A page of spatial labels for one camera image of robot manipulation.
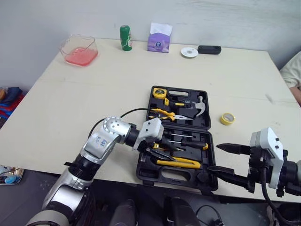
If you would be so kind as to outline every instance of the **yellow-handled pliers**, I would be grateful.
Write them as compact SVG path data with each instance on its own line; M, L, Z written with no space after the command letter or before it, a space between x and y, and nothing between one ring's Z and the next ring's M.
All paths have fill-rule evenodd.
M183 168L191 168L191 169L201 168L201 163L199 163L198 161L184 159L184 158L178 158L178 157L173 157L173 158L175 159L175 161L157 160L157 164L164 165L164 166L177 166L177 167L183 167Z
M162 113L166 116L164 117L159 117L160 119L170 119L171 121L174 121L175 119L179 119L179 120L193 120L192 118L188 118L186 116L183 116L183 115L178 115L178 114L175 114L174 112L167 112L167 111L164 111L160 108L152 108L151 109L153 112L158 112L158 113Z

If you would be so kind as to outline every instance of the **black toolbox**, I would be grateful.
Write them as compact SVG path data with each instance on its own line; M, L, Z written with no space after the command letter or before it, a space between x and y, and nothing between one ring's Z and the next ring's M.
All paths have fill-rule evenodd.
M155 98L153 91L158 89L166 90L166 97L169 103L166 105L165 98ZM199 96L205 103L205 111L195 118L199 109L195 108L195 103L199 103ZM184 103L184 106L178 106L175 103ZM164 135L166 140L181 142L182 139L188 141L200 141L208 144L206 150L196 149L189 146L182 146L179 143L173 143L179 148L179 151L173 152L174 157L196 160L201 163L199 169L180 168L173 166L158 165L151 156L143 153L139 154L136 175L143 180L143 184L153 186L154 182L168 183L173 185L187 186L199 189L203 194L210 194L218 188L217 178L208 174L207 167L215 165L214 145L212 135L208 132L211 127L208 96L205 91L179 89L171 87L153 86L150 93L148 108L159 108L168 112L174 112L177 115L183 115L193 120L174 120L162 119L164 131L168 133L193 136L181 137L175 135ZM154 112L148 111L146 120L152 117L164 117Z

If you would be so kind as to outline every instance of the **table surface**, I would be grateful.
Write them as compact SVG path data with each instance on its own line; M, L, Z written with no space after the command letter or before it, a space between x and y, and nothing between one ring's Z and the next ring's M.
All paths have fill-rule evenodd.
M186 45L171 44L165 54L148 52L145 42L135 41L130 52L121 51L119 40L96 43L99 55L87 67L69 65L57 54L0 130L0 164L62 173L63 164L74 160L96 121L147 107L153 85L205 90L215 145L248 145L253 132L272 127L289 150L288 159L301 159L296 146L301 109L267 52L222 48L219 55L186 59L180 54ZM231 126L219 122L225 112L236 116ZM145 114L139 111L124 119L140 128ZM215 158L217 165L247 175L248 156L215 148ZM137 152L117 144L95 178L140 184L137 159ZM251 194L222 180L218 183L215 194L263 199L260 185ZM273 200L301 202L297 196L285 194L280 199L275 190L268 192Z

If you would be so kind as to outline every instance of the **toolbox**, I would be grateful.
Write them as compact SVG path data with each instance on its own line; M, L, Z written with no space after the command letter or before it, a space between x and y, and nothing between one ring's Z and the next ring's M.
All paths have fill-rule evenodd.
M174 117L160 112L148 111L146 120L159 117L164 127L163 139L172 143L177 150L169 152L158 144L154 148L182 161L195 165L185 167L174 161L155 160L143 152L139 154L136 175L144 185L153 186L154 182L168 183L199 189L202 194L210 194L218 188L217 178L208 174L207 167L215 165L214 145L209 116L208 96L205 91L153 86L148 108L162 109L174 113ZM206 144L203 147L191 145Z

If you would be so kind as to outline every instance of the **green bottle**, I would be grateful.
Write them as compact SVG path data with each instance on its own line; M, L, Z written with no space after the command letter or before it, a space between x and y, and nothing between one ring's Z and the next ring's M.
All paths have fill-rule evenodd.
M128 25L120 27L120 41L124 51L132 50L131 29Z

